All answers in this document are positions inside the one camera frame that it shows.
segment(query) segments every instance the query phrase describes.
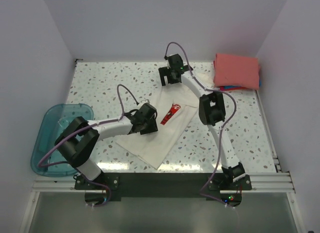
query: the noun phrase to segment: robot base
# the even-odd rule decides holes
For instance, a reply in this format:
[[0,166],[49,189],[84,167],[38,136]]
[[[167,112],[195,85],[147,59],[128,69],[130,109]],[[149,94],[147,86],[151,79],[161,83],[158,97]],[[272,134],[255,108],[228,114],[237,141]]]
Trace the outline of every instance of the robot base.
[[[122,197],[148,198],[203,198],[201,187],[207,182],[210,173],[104,173],[105,182],[112,191],[111,201],[121,201]],[[102,190],[101,187],[88,184],[85,179],[77,175],[75,190]],[[202,192],[214,196],[224,202],[238,205],[241,202],[240,191],[252,190],[250,176],[233,183],[225,181],[224,173],[216,173],[208,187]],[[239,194],[221,194],[220,191],[239,191]],[[101,203],[106,193],[85,193],[85,201]],[[232,196],[234,202],[226,199]]]

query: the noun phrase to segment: white wall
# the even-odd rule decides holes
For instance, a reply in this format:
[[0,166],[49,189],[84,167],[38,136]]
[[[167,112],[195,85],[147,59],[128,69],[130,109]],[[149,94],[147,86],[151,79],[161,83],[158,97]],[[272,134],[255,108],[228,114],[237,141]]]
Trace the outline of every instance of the white wall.
[[71,57],[43,0],[0,0],[0,232],[19,230],[42,118],[66,99]]
[[193,61],[211,61],[216,52],[255,56],[286,0],[45,2],[76,58],[159,60],[177,41]]
[[257,56],[261,96],[281,166],[308,230],[320,232],[320,0],[288,0]]

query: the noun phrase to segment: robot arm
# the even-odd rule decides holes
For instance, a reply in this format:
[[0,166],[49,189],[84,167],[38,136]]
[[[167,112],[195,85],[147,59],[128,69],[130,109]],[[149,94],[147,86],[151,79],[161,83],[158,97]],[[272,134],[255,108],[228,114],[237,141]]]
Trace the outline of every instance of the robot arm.
[[55,145],[79,129],[92,126],[65,141],[58,150],[67,162],[88,180],[103,184],[105,179],[102,170],[90,159],[97,141],[118,135],[133,133],[143,135],[158,131],[157,110],[149,103],[141,103],[138,108],[124,113],[120,120],[114,118],[86,121],[82,117],[77,117],[59,136]]
[[[166,59],[168,60],[168,66],[159,68],[162,86],[166,85],[166,77],[168,84],[182,83],[197,96],[199,99],[199,118],[204,125],[207,125],[216,145],[219,146],[219,134],[226,116],[222,93],[212,92],[208,94],[194,79],[188,65],[184,65],[180,55],[174,54]],[[221,138],[222,171],[227,176],[228,181],[232,183],[245,177],[246,173],[235,153],[227,131],[224,131]]]

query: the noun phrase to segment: glass panel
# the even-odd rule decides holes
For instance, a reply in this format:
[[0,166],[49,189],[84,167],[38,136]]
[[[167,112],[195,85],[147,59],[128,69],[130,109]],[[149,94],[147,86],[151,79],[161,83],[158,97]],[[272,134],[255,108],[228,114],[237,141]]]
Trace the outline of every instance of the glass panel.
[[296,233],[285,193],[244,193],[236,208],[204,198],[123,198],[92,209],[83,193],[42,193],[31,233]]

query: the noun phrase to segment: red folded towel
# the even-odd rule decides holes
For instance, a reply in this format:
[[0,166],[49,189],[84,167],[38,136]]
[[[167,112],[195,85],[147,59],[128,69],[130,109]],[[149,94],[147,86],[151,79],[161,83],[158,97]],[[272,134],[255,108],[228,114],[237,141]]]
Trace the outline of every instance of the red folded towel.
[[217,53],[213,64],[213,82],[216,87],[241,86],[259,89],[258,58]]

